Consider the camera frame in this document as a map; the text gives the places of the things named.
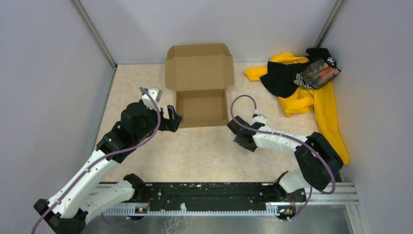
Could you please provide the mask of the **brown cardboard box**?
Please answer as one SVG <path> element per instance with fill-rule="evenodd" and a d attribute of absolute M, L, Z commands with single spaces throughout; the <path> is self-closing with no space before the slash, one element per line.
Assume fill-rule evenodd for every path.
<path fill-rule="evenodd" d="M 164 61 L 165 87 L 176 92 L 181 128 L 225 126 L 233 56 L 224 43 L 174 45 Z"/>

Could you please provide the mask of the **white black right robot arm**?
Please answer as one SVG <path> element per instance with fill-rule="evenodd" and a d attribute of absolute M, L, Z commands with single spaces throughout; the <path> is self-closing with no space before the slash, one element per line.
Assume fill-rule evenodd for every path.
<path fill-rule="evenodd" d="M 275 181 L 274 194 L 280 201 L 287 201 L 293 192 L 303 188 L 325 191 L 329 184 L 335 184 L 335 176 L 344 165 L 333 146 L 318 132 L 302 136 L 278 131 L 268 127 L 266 117 L 261 115 L 254 115 L 250 123 L 236 116 L 227 127 L 235 135 L 234 142 L 246 150 L 271 149 L 296 160 L 298 169 L 284 172 Z"/>

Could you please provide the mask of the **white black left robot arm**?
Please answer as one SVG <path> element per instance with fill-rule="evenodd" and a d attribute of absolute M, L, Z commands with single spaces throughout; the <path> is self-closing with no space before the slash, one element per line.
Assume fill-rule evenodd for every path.
<path fill-rule="evenodd" d="M 91 191 L 127 156 L 148 143 L 157 132 L 176 132 L 183 117 L 172 105 L 167 106 L 168 118 L 157 101 L 141 99 L 127 105 L 120 120 L 97 143 L 86 163 L 56 194 L 39 199 L 34 209 L 39 214 L 31 229 L 35 233 L 41 222 L 56 234 L 79 234 L 95 217 L 110 207 L 124 202 L 139 202 L 147 198 L 145 182 L 128 174 L 105 191 L 91 196 Z"/>

